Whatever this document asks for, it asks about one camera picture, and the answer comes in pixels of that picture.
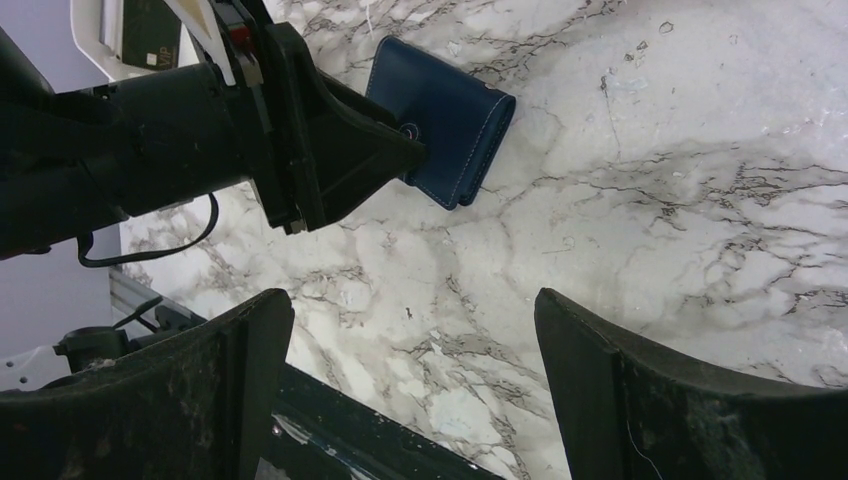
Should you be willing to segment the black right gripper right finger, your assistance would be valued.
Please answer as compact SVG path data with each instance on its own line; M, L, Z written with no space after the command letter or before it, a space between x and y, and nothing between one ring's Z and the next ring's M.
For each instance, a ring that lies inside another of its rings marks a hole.
M536 335L575 479L843 479L847 393L710 364L557 291Z

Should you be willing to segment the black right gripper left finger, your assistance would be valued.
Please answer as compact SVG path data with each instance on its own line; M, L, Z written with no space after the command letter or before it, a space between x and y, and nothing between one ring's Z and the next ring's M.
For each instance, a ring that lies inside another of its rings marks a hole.
M218 317L34 391L1 395L5 479L251 479L292 333L268 289Z

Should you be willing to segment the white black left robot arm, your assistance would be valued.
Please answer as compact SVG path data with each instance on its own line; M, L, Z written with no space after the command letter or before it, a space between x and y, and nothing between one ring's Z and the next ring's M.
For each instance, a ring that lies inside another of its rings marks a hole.
M248 182L287 233L335 223L400 174L422 144L386 109L325 75L260 1L204 1L199 63L55 93L1 39L1 256L41 254L95 231Z

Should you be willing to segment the blue leather card holder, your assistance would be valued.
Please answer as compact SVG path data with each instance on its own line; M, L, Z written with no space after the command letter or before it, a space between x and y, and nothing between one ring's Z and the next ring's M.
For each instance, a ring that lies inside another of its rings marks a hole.
M425 162L400 179L448 211L476 198L517 105L513 95L392 36L377 46L366 97L427 150Z

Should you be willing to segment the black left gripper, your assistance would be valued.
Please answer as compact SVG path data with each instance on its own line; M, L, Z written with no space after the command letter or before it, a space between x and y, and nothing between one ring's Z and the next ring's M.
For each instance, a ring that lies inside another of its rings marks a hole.
M320 71L307 114L320 214L312 219L306 130L283 85L261 1L213 4L235 81L210 62L86 93L86 228L94 231L250 181L273 227L314 231L420 166L426 148L396 116Z

